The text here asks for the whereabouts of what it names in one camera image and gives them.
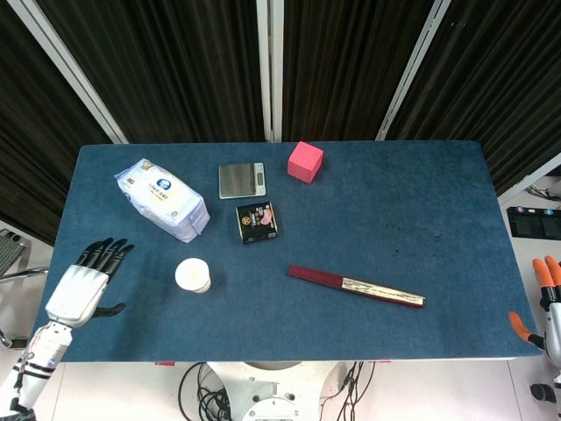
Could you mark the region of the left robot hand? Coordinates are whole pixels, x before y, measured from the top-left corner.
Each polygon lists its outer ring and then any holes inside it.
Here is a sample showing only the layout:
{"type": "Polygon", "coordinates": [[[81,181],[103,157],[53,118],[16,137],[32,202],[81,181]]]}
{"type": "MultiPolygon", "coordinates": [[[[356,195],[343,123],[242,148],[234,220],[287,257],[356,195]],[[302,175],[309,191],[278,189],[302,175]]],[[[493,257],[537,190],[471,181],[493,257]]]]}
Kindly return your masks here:
{"type": "Polygon", "coordinates": [[[61,277],[46,304],[51,321],[78,328],[92,318],[111,318],[121,313],[125,303],[99,305],[110,281],[134,248],[127,239],[107,238],[87,246],[75,264],[61,277]]]}

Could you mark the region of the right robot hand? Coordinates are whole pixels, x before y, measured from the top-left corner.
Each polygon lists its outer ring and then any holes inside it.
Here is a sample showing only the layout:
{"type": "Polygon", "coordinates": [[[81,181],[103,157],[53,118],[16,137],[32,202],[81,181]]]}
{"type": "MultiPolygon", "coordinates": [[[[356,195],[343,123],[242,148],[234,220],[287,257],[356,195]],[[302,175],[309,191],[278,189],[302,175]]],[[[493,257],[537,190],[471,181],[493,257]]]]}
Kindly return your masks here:
{"type": "Polygon", "coordinates": [[[547,353],[548,357],[559,365],[560,359],[560,264],[550,255],[535,258],[532,261],[537,282],[540,287],[540,306],[546,316],[546,329],[543,335],[531,332],[519,315],[510,311],[509,322],[522,340],[547,353]]]}

